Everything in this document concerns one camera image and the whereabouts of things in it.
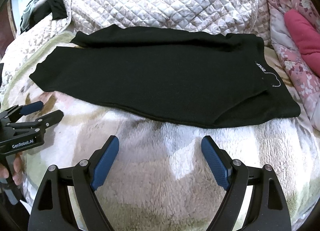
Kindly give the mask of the person's left hand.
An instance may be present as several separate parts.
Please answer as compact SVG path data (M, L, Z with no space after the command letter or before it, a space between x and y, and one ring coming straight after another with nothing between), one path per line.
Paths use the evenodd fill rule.
M22 159L21 159L21 155L22 153L19 152L15 155L15 159L13 162L13 169L14 169L14 173L12 174L12 179L14 180L16 185L20 185L23 181L23 163L22 163ZM7 179L9 177L9 172L8 169L0 164L0 178L5 178Z

